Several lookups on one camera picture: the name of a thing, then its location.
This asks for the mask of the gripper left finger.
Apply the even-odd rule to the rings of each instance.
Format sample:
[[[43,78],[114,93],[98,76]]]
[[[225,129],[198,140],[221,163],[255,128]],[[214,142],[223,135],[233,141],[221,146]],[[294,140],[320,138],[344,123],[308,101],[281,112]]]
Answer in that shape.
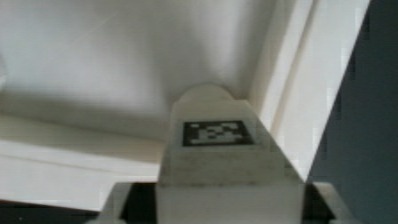
[[[159,224],[155,183],[118,183],[100,215],[86,224]]]

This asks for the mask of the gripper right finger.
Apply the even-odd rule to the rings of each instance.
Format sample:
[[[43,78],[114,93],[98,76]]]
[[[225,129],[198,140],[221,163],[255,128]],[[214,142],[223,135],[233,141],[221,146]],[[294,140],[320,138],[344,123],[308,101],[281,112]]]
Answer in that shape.
[[[328,182],[306,185],[301,224],[360,224],[335,185]]]

